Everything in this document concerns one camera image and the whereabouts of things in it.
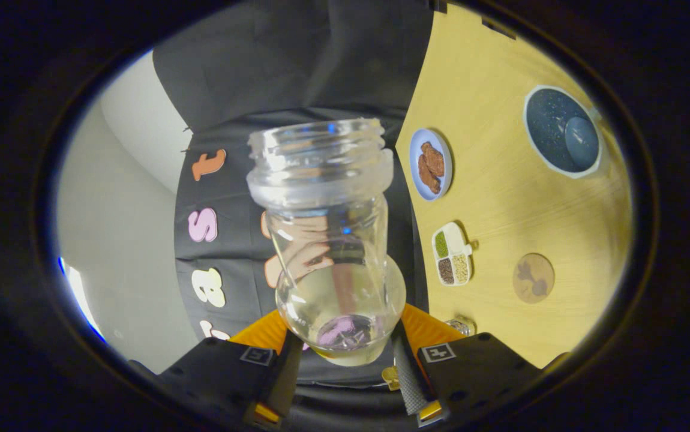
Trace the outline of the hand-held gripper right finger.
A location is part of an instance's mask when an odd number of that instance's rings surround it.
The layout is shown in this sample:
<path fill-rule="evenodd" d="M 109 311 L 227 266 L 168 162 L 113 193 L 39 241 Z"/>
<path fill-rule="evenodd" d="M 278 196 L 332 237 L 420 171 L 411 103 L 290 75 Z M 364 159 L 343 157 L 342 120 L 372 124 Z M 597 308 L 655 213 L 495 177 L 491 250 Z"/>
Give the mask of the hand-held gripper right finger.
<path fill-rule="evenodd" d="M 492 334 L 465 336 L 411 305 L 391 343 L 406 412 L 419 428 L 492 424 L 521 407 L 543 375 Z"/>

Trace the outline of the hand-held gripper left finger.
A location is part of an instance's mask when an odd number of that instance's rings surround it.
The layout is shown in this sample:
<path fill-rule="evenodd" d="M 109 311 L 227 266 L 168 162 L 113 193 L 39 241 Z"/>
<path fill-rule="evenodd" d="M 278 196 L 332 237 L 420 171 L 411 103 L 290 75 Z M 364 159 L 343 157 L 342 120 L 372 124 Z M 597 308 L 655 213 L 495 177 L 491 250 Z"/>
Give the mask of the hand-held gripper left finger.
<path fill-rule="evenodd" d="M 272 311 L 230 339 L 205 337 L 160 374 L 139 361 L 129 364 L 200 420 L 279 428 L 295 398 L 302 353 L 303 341 Z"/>

